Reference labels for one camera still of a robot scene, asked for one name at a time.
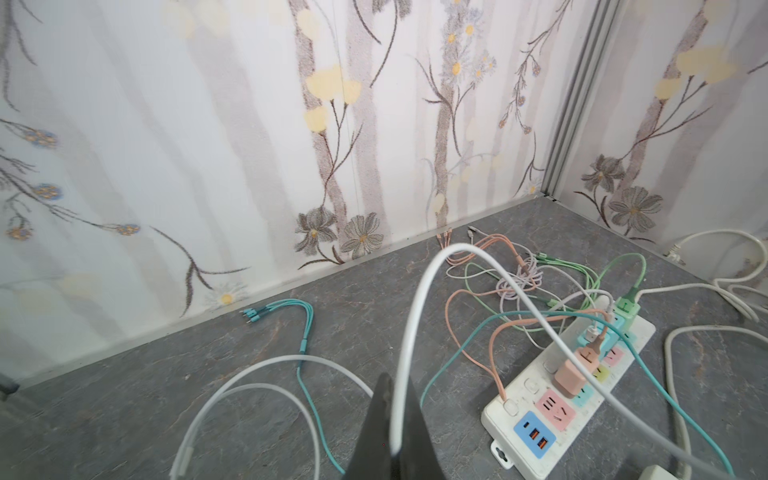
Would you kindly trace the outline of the teal charger plug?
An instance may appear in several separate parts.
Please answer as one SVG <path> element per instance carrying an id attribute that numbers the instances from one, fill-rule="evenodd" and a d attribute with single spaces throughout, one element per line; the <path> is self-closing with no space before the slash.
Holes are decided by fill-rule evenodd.
<path id="1" fill-rule="evenodd" d="M 623 332 L 625 323 L 626 318 L 624 316 L 618 313 L 614 314 L 614 320 L 611 323 L 612 327 L 605 327 L 606 335 L 601 343 L 602 350 L 610 350 L 616 344 L 620 334 Z"/>
<path id="2" fill-rule="evenodd" d="M 605 337 L 600 343 L 599 359 L 602 360 L 611 348 L 613 348 L 616 342 L 619 340 L 619 336 L 607 327 L 594 325 L 588 326 L 578 337 L 577 342 L 581 347 L 588 346 L 595 343 L 598 337 L 606 332 Z"/>

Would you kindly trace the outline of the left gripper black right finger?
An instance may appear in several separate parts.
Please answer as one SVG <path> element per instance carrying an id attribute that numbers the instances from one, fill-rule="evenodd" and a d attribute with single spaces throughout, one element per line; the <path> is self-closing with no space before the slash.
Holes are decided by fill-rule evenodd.
<path id="1" fill-rule="evenodd" d="M 403 478 L 446 479 L 412 383 L 408 384 L 403 422 Z"/>

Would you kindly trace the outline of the pink charger plug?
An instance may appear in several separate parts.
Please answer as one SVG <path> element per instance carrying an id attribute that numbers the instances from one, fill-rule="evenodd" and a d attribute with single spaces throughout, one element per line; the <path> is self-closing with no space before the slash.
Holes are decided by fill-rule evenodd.
<path id="1" fill-rule="evenodd" d="M 599 354 L 588 346 L 579 347 L 573 354 L 589 374 L 593 374 L 599 366 Z M 586 383 L 586 377 L 569 359 L 559 367 L 553 378 L 553 385 L 569 399 L 578 396 Z"/>

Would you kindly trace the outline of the dark green charger plug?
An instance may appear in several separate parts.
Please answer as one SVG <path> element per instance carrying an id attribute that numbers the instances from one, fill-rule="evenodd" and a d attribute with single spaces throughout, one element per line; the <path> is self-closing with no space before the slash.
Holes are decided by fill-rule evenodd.
<path id="1" fill-rule="evenodd" d="M 637 303 L 638 287 L 631 287 L 630 290 L 619 297 L 614 304 L 614 313 L 617 321 L 621 324 L 620 331 L 626 333 L 640 311 L 640 305 Z"/>

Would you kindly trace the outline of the white power strip blue outlets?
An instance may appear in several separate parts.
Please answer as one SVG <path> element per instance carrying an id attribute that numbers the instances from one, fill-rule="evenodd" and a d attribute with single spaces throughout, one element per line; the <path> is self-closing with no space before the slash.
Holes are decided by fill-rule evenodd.
<path id="1" fill-rule="evenodd" d="M 679 480 L 679 478 L 660 465 L 650 465 L 643 469 L 639 480 Z"/>

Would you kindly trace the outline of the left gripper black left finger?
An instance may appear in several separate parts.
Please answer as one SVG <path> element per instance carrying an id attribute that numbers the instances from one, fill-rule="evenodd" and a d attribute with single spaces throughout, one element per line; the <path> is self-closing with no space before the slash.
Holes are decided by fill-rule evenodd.
<path id="1" fill-rule="evenodd" d="M 376 382 L 357 443 L 344 480 L 375 480 L 392 477 L 388 447 L 393 380 L 382 373 Z"/>

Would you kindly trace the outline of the white six-outlet colourful power strip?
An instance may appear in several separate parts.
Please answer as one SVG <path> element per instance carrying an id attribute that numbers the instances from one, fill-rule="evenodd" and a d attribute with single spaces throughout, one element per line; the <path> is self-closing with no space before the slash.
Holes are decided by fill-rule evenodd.
<path id="1" fill-rule="evenodd" d="M 560 335 L 606 391 L 618 385 L 656 332 L 640 316 L 628 320 L 616 312 L 613 324 L 598 356 L 587 346 L 603 327 L 591 319 L 575 319 Z M 547 478 L 604 403 L 587 380 L 573 382 L 565 376 L 573 368 L 567 360 L 558 344 L 549 345 L 482 412 L 481 423 L 492 437 L 492 456 L 525 479 Z"/>

